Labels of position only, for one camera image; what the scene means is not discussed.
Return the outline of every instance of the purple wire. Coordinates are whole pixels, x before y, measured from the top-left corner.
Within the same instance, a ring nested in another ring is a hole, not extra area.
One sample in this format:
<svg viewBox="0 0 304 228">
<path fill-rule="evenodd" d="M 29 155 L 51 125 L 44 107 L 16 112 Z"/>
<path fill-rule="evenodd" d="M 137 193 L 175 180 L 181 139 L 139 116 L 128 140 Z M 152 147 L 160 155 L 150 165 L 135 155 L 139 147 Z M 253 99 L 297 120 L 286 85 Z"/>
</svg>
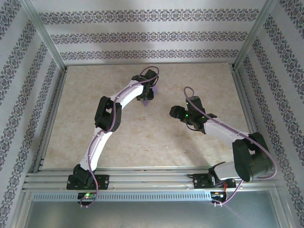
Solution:
<svg viewBox="0 0 304 228">
<path fill-rule="evenodd" d="M 268 156 L 268 157 L 270 158 L 270 160 L 272 161 L 275 170 L 274 170 L 274 172 L 273 172 L 271 175 L 269 175 L 269 176 L 267 176 L 267 177 L 258 177 L 257 179 L 268 180 L 268 179 L 270 179 L 270 178 L 273 178 L 273 177 L 276 175 L 276 173 L 277 173 L 277 164 L 276 164 L 276 162 L 275 162 L 275 159 L 273 158 L 273 156 L 272 156 L 272 155 L 271 155 L 263 146 L 261 146 L 259 143 L 257 143 L 257 142 L 254 141 L 253 139 L 249 138 L 248 136 L 246 136 L 246 135 L 244 135 L 244 134 L 242 134 L 242 133 L 236 131 L 235 129 L 233 129 L 233 128 L 227 126 L 226 124 L 224 124 L 224 123 L 222 123 L 222 122 L 220 122 L 220 121 L 217 121 L 217 120 L 211 118 L 209 115 L 207 115 L 206 113 L 204 113 L 204 112 L 203 112 L 202 110 L 200 110 L 197 106 L 195 106 L 194 103 L 192 103 L 192 101 L 189 99 L 189 97 L 188 97 L 188 95 L 187 95 L 187 93 L 186 93 L 186 89 L 190 89 L 190 90 L 193 92 L 192 96 L 194 96 L 194 90 L 193 90 L 191 87 L 189 87 L 189 86 L 184 87 L 184 94 L 185 94 L 186 100 L 193 106 L 193 108 L 195 108 L 197 111 L 199 111 L 201 114 L 203 114 L 205 117 L 207 117 L 208 119 L 212 120 L 212 121 L 215 122 L 216 124 L 221 125 L 221 126 L 225 127 L 226 129 L 230 130 L 231 132 L 236 133 L 236 134 L 238 134 L 238 135 L 240 135 L 240 136 L 242 136 L 242 137 L 248 139 L 250 142 L 252 142 L 252 143 L 255 144 L 257 147 L 259 147 L 263 152 L 265 152 L 265 154 L 267 154 L 267 156 Z M 215 199 L 214 199 L 213 201 L 219 202 L 221 205 L 226 204 L 228 201 L 230 201 L 230 200 L 232 199 L 232 197 L 234 197 L 234 195 L 236 194 L 237 190 L 239 189 L 239 187 L 241 186 L 242 183 L 243 183 L 243 180 L 239 183 L 239 185 L 237 186 L 237 188 L 235 189 L 235 191 L 233 192 L 233 194 L 232 194 L 225 202 L 221 203 L 220 201 L 215 200 Z"/>
<path fill-rule="evenodd" d="M 130 87 L 125 88 L 123 91 L 121 91 L 121 92 L 116 96 L 116 98 L 115 98 L 114 101 L 113 101 L 113 121 L 112 121 L 112 124 L 111 124 L 110 128 L 109 128 L 107 131 L 100 130 L 100 131 L 97 133 L 97 135 L 94 137 L 94 139 L 91 141 L 91 143 L 90 143 L 89 151 L 88 151 L 88 153 L 87 153 L 87 158 L 88 158 L 89 170 L 90 170 L 90 173 L 91 173 L 91 175 L 92 175 L 92 177 L 93 177 L 93 180 L 94 180 L 94 182 L 95 182 L 95 185 L 96 185 L 96 195 L 95 195 L 94 200 L 93 200 L 90 204 L 88 204 L 88 205 L 85 206 L 86 208 L 90 207 L 93 203 L 95 203 L 95 201 L 97 200 L 97 197 L 98 197 L 98 182 L 97 182 L 97 180 L 96 180 L 96 177 L 95 177 L 95 175 L 94 175 L 94 173 L 93 173 L 93 171 L 92 171 L 92 167 L 91 167 L 91 159 L 90 159 L 91 147 L 92 147 L 92 145 L 94 144 L 95 140 L 98 138 L 98 136 L 100 135 L 101 132 L 109 133 L 109 132 L 111 132 L 111 130 L 113 129 L 113 127 L 114 127 L 114 125 L 115 125 L 115 121 L 116 121 L 116 105 L 115 105 L 115 103 L 116 103 L 116 101 L 119 99 L 119 97 L 120 97 L 124 92 L 130 90 L 132 87 L 134 87 L 134 86 L 136 86 L 136 85 L 141 85 L 142 83 L 146 83 L 146 82 L 153 81 L 154 79 L 156 79 L 156 78 L 158 77 L 158 75 L 159 75 L 159 73 L 160 73 L 160 70 L 159 70 L 159 68 L 158 68 L 157 66 L 156 66 L 156 67 L 155 67 L 155 66 L 148 66 L 148 67 L 146 67 L 144 70 L 142 70 L 142 72 L 141 72 L 139 75 L 142 75 L 142 73 L 143 73 L 145 70 L 149 69 L 149 68 L 156 68 L 156 69 L 157 69 L 157 74 L 156 74 L 156 76 L 154 76 L 153 78 L 150 78 L 150 79 L 141 81 L 141 82 L 137 82 L 137 83 L 131 85 Z M 83 198 L 80 200 L 80 202 L 79 202 L 80 207 L 83 207 L 82 200 L 83 200 L 84 198 L 85 198 L 85 197 L 83 197 Z"/>
</svg>

